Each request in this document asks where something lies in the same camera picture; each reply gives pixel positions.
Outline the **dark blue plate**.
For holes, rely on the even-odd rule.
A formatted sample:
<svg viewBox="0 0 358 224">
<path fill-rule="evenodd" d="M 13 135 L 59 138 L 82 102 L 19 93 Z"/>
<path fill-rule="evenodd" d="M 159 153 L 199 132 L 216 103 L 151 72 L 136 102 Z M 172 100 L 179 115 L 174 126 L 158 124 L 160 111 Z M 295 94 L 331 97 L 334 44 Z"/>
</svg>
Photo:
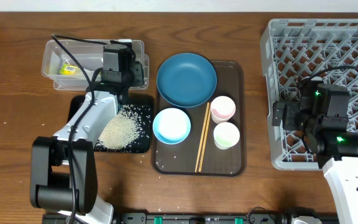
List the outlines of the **dark blue plate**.
<svg viewBox="0 0 358 224">
<path fill-rule="evenodd" d="M 157 89 L 170 104 L 192 108 L 207 102 L 218 78 L 212 63 L 194 53 L 180 53 L 164 61 L 157 72 Z"/>
</svg>

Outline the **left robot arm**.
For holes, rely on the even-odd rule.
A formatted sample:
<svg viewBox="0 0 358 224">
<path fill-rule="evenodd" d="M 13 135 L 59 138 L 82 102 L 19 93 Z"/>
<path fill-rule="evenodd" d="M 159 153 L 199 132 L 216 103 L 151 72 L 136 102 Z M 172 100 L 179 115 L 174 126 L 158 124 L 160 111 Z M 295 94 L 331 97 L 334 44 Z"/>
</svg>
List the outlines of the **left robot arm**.
<svg viewBox="0 0 358 224">
<path fill-rule="evenodd" d="M 55 210 L 66 222 L 115 223 L 114 207 L 98 196 L 94 147 L 106 125 L 141 85 L 140 62 L 126 69 L 103 66 L 94 71 L 84 102 L 52 137 L 39 136 L 32 145 L 30 203 Z"/>
</svg>

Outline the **yellow green snack wrapper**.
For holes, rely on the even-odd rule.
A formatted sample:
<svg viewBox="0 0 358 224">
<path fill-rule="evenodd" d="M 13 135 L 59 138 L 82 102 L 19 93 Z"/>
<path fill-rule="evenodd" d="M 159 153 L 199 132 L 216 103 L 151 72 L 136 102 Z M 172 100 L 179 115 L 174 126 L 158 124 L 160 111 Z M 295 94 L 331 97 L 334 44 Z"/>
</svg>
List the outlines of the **yellow green snack wrapper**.
<svg viewBox="0 0 358 224">
<path fill-rule="evenodd" d="M 76 65 L 63 63 L 58 72 L 60 75 L 81 75 L 82 71 Z"/>
</svg>

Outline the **light blue bowl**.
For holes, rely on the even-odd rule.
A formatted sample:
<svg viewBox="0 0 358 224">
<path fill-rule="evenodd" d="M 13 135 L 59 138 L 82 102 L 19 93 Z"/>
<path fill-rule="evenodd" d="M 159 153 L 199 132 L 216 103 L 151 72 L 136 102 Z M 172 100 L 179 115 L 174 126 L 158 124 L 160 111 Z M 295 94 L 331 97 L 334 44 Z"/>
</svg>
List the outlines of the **light blue bowl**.
<svg viewBox="0 0 358 224">
<path fill-rule="evenodd" d="M 154 136 L 164 144 L 178 144 L 184 141 L 191 131 L 189 116 L 178 108 L 167 108 L 154 118 Z"/>
</svg>

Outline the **white green cup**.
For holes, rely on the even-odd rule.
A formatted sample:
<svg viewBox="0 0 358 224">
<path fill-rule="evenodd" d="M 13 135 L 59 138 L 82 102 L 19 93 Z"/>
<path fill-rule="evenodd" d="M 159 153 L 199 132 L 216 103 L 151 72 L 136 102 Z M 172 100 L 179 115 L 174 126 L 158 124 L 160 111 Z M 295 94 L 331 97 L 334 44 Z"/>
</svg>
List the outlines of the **white green cup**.
<svg viewBox="0 0 358 224">
<path fill-rule="evenodd" d="M 226 150 L 235 146 L 240 140 L 239 129 L 232 123 L 219 123 L 213 131 L 214 143 L 217 148 Z"/>
</svg>

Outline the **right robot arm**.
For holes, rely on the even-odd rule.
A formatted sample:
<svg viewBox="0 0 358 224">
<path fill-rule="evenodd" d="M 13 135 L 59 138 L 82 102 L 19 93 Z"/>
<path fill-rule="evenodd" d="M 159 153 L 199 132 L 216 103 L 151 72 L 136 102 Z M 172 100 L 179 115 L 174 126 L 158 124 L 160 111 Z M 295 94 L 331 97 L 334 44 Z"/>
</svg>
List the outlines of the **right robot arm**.
<svg viewBox="0 0 358 224">
<path fill-rule="evenodd" d="M 301 131 L 331 189 L 340 223 L 358 223 L 358 134 L 349 132 L 346 87 L 307 81 L 299 102 L 273 103 L 272 125 Z"/>
</svg>

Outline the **pink cup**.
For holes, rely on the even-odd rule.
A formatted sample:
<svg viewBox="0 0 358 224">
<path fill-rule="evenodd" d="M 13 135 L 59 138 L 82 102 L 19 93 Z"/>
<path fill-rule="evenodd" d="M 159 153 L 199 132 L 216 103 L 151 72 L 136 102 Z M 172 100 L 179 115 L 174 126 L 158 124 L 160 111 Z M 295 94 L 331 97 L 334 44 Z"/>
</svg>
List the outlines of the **pink cup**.
<svg viewBox="0 0 358 224">
<path fill-rule="evenodd" d="M 218 96 L 211 102 L 211 117 L 217 124 L 229 121 L 235 112 L 236 104 L 228 96 Z"/>
</svg>

